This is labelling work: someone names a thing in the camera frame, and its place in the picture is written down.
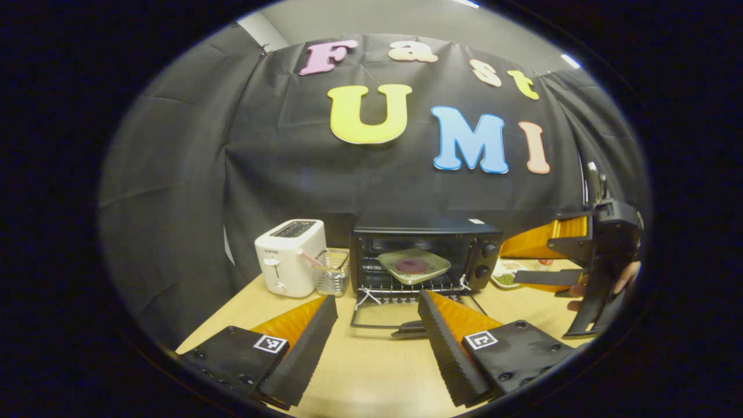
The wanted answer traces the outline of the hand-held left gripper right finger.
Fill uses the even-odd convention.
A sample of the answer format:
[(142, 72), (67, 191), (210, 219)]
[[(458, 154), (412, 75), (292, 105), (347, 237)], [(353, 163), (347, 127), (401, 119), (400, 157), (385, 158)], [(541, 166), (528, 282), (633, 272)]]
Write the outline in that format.
[(578, 353), (528, 321), (504, 325), (436, 292), (420, 292), (417, 312), (456, 406), (517, 391)]

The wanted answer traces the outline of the clear glass container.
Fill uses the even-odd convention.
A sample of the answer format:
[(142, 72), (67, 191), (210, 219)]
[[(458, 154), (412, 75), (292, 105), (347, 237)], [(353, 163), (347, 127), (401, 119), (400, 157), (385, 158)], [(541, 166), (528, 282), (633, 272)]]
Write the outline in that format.
[(349, 280), (349, 251), (328, 248), (317, 257), (319, 265), (313, 265), (316, 291), (321, 296), (341, 297)]

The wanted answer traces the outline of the black electric oven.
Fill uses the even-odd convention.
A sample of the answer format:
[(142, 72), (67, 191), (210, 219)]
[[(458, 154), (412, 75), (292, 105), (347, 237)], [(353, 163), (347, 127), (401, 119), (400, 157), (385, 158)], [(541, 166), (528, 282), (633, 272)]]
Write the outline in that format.
[[(356, 304), (355, 330), (389, 331), (393, 339), (427, 338), (419, 316), (421, 291), (436, 292), (480, 310), (474, 300), (491, 280), (502, 232), (479, 219), (462, 216), (376, 216), (361, 218), (351, 231), (350, 274)], [(380, 254), (420, 248), (451, 262), (446, 273), (405, 285), (380, 265)]]

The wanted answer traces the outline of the white toaster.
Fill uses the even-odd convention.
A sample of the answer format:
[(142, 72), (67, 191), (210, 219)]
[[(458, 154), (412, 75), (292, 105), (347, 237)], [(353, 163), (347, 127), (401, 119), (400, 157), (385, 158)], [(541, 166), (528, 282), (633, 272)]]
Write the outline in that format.
[(283, 297), (307, 297), (314, 292), (314, 262), (327, 247), (323, 221), (287, 220), (254, 244), (270, 292)]

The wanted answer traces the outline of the pale green square plate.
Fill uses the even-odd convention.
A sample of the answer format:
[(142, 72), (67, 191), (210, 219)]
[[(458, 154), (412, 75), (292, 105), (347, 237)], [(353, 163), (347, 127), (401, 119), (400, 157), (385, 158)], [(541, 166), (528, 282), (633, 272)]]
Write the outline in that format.
[[(395, 263), (399, 259), (411, 257), (419, 258), (427, 262), (429, 265), (427, 271), (419, 273), (419, 275), (407, 275), (406, 273), (399, 272), (395, 268)], [(434, 277), (438, 277), (438, 275), (446, 273), (452, 265), (451, 262), (439, 257), (437, 254), (433, 254), (420, 248), (407, 248), (404, 250), (383, 253), (377, 257), (377, 260), (393, 278), (405, 285), (419, 284)]]

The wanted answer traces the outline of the divided white dish of beans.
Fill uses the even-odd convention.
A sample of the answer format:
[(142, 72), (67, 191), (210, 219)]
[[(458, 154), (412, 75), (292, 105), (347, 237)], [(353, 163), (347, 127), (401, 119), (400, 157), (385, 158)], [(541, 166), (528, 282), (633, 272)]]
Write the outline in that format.
[(521, 284), (515, 282), (515, 276), (517, 275), (517, 272), (525, 270), (527, 270), (525, 265), (520, 264), (517, 260), (499, 259), (496, 262), (491, 278), (494, 284), (499, 288), (518, 288)]

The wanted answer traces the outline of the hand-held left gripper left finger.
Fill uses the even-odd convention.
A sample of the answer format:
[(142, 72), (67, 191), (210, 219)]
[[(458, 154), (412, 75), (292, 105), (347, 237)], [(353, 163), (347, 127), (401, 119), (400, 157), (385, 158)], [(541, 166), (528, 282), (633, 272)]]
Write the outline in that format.
[(335, 296), (321, 296), (250, 330), (226, 326), (179, 360), (242, 399), (299, 405), (338, 318)]

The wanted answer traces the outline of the black backdrop cloth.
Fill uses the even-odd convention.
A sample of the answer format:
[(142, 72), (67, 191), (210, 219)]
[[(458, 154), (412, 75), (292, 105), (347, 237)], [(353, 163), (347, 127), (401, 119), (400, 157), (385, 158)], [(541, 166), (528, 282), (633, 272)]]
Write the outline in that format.
[(141, 327), (175, 349), (256, 278), (254, 241), (320, 219), (347, 246), (369, 212), (456, 212), (505, 236), (586, 206), (593, 162), (613, 198), (652, 221), (640, 135), (585, 71), (536, 74), (448, 40), (342, 35), (356, 48), (301, 75), (304, 42), (263, 55), (215, 32), (137, 97), (96, 204), (110, 278)]

